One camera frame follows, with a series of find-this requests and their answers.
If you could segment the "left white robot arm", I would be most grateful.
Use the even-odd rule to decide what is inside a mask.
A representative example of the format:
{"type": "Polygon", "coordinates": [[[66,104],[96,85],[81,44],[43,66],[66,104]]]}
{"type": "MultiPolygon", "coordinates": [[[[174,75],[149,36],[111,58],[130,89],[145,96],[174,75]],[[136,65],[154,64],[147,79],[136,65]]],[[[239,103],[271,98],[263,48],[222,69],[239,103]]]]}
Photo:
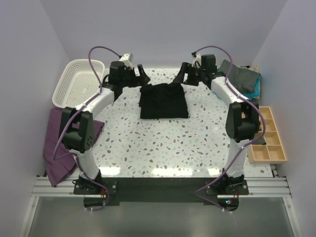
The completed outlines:
{"type": "Polygon", "coordinates": [[[99,194],[105,190],[101,171],[95,163],[94,118],[108,105],[114,103],[125,87],[146,85],[150,78],[141,64],[129,67],[126,61],[113,61],[109,74],[99,80],[99,91],[76,108],[65,107],[62,111],[58,144],[63,144],[74,156],[80,170],[75,181],[75,194],[99,194]]]}

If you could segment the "black t shirt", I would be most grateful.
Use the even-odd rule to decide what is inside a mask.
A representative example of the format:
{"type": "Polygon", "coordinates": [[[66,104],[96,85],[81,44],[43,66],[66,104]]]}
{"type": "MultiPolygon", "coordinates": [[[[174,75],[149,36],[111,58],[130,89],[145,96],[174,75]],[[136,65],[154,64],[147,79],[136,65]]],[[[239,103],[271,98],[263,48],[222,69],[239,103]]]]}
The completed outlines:
{"type": "Polygon", "coordinates": [[[188,106],[179,83],[147,84],[140,88],[141,119],[187,119],[188,106]]]}

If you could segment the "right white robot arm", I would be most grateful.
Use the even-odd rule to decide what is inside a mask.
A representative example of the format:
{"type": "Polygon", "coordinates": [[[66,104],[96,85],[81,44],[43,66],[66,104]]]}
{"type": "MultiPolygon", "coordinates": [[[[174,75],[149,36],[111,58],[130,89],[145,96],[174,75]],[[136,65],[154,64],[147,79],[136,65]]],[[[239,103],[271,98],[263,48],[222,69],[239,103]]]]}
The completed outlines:
{"type": "Polygon", "coordinates": [[[247,148],[259,131],[259,105],[243,96],[229,81],[228,74],[217,70],[213,54],[192,53],[193,63],[182,63],[178,75],[173,80],[192,86],[204,83],[228,107],[226,134],[230,139],[228,160],[219,177],[207,185],[217,194],[233,195],[240,188],[246,188],[244,163],[247,148]]]}

